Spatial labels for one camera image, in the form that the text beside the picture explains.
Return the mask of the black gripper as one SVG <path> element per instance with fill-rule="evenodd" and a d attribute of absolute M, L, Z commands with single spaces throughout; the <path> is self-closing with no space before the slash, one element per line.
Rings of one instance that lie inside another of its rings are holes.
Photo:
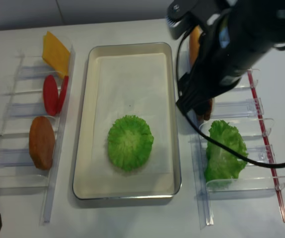
<path fill-rule="evenodd" d="M 191 75 L 184 73 L 178 80 L 179 99 L 176 105 L 179 111 L 186 115 L 196 106 L 210 100 L 210 91 L 214 88 L 214 74 L 209 71 L 200 71 Z"/>

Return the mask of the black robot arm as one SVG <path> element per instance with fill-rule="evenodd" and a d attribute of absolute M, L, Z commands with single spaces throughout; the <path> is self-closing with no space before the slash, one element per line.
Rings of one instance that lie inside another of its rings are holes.
<path fill-rule="evenodd" d="M 176 0 L 167 11 L 185 21 L 183 32 L 202 29 L 198 57 L 186 74 L 177 107 L 186 114 L 234 88 L 275 44 L 285 43 L 285 0 Z"/>

